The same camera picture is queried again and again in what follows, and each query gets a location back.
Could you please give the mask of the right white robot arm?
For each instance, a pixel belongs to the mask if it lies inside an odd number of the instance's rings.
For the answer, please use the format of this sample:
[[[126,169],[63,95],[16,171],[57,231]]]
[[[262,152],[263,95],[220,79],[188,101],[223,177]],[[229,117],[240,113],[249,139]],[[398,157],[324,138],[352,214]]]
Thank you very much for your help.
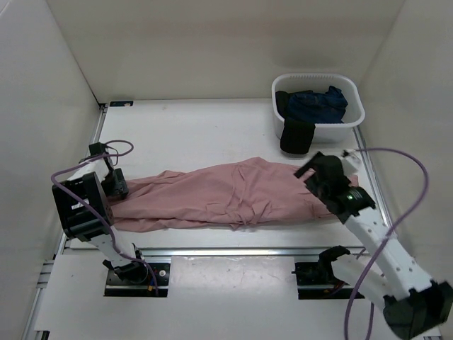
[[[441,324],[452,308],[452,286],[438,283],[405,250],[395,233],[395,225],[360,218],[377,215],[377,204],[366,190],[353,186],[349,177],[360,160],[355,150],[345,150],[337,157],[317,152],[295,172],[306,188],[314,194],[338,220],[361,242],[371,256],[362,263],[343,246],[335,246],[319,254],[311,271],[294,271],[306,281],[352,286],[343,329],[348,338],[353,300],[361,294],[378,308],[390,330],[399,339],[413,339]]]

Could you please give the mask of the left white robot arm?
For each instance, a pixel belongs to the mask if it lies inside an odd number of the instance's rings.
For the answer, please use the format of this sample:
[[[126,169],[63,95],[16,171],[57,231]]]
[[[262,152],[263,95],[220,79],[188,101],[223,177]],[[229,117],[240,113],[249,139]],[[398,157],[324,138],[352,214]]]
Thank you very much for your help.
[[[154,282],[151,269],[137,246],[118,234],[109,201],[124,200],[129,193],[116,164],[133,149],[126,140],[90,144],[86,158],[51,175],[51,182],[66,237],[94,246],[104,255],[104,265],[120,280],[140,285]]]

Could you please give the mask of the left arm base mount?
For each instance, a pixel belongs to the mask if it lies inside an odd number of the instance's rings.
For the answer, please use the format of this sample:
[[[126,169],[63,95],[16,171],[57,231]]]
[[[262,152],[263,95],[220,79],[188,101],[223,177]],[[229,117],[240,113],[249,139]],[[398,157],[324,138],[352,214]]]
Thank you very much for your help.
[[[137,263],[114,268],[108,260],[104,296],[134,298],[166,298],[170,281],[170,263]]]

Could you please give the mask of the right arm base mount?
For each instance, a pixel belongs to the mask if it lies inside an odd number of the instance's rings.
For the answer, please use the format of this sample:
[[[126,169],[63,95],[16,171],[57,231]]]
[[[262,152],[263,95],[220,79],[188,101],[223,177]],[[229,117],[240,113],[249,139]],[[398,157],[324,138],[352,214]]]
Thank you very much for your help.
[[[322,274],[316,262],[296,262],[292,274],[299,300],[347,300],[351,296],[351,286]]]

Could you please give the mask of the pink trousers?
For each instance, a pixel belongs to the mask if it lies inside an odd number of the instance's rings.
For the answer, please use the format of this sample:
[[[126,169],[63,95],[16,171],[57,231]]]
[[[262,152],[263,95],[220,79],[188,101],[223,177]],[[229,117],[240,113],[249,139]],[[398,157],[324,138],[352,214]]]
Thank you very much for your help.
[[[260,157],[191,172],[127,181],[111,200],[115,227],[129,232],[305,222],[331,213],[294,176],[297,168]]]

